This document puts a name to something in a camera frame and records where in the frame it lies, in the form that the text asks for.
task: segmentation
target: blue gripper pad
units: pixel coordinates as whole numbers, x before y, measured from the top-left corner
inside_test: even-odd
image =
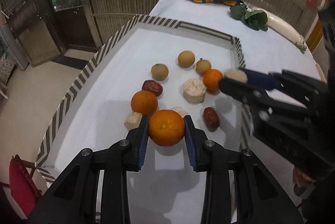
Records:
[[[141,138],[141,142],[138,146],[138,160],[137,160],[137,165],[138,169],[141,170],[143,164],[144,164],[144,159],[145,159],[145,153],[146,153],[146,148],[148,146],[148,123],[149,120],[146,121],[144,126],[144,133]]]
[[[241,69],[248,78],[248,85],[252,85],[258,89],[265,89],[271,91],[273,89],[281,89],[280,84],[276,81],[274,76],[271,74],[264,74],[261,72],[256,72],[248,69]]]
[[[190,160],[190,165],[193,167],[193,170],[195,171],[198,166],[196,149],[191,135],[190,126],[188,125],[188,121],[186,120],[186,116],[184,117],[184,121],[185,121],[185,143],[187,148],[187,154]]]

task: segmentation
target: tray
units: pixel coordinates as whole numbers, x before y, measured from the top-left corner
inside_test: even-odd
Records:
[[[191,50],[196,60],[209,59],[212,68],[222,72],[245,67],[238,38],[173,19],[134,16],[88,62],[61,101],[35,163],[42,176],[52,183],[81,149],[101,150],[125,138],[123,122],[131,113],[131,97],[151,79],[155,63],[169,68],[168,78],[161,82],[160,109],[180,106],[209,139],[231,150],[247,147],[250,117],[244,105],[221,93],[207,93],[201,104],[183,98],[182,85],[199,78],[194,68],[177,65],[177,56],[184,50]],[[208,106],[215,107],[221,121],[214,133],[202,120]],[[183,140],[173,147],[159,147],[149,140],[142,170],[128,172],[132,222],[198,223],[205,181],[205,173],[193,172]]]

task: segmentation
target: tiled floor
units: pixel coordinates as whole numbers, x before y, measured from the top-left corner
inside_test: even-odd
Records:
[[[66,56],[90,60],[94,53],[69,50]],[[0,102],[0,182],[9,182],[12,156],[18,154],[24,160],[36,160],[49,122],[80,71],[55,62],[28,66],[25,71],[15,69],[7,83],[9,100],[2,98]],[[33,180],[44,193],[46,182],[38,172]],[[24,218],[9,189],[5,191],[13,208]]]

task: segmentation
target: chair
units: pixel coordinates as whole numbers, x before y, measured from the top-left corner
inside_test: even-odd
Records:
[[[32,181],[35,170],[34,163],[21,160],[18,155],[15,155],[9,163],[9,184],[0,183],[0,186],[10,189],[12,197],[26,217],[29,216],[36,202],[42,196],[41,191]]]
[[[11,206],[6,193],[3,189],[3,183],[0,182],[0,216],[1,223],[24,224],[25,221],[19,217]]]

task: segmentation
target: table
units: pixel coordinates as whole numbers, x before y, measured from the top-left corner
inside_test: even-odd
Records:
[[[309,49],[302,54],[293,43],[270,28],[266,32],[248,28],[230,17],[228,6],[190,0],[159,0],[150,15],[194,23],[240,38],[248,69],[264,73],[288,69],[320,79]],[[295,102],[278,91],[269,94],[279,100]],[[254,137],[250,139],[250,147],[298,205],[301,199],[293,193],[293,165]]]

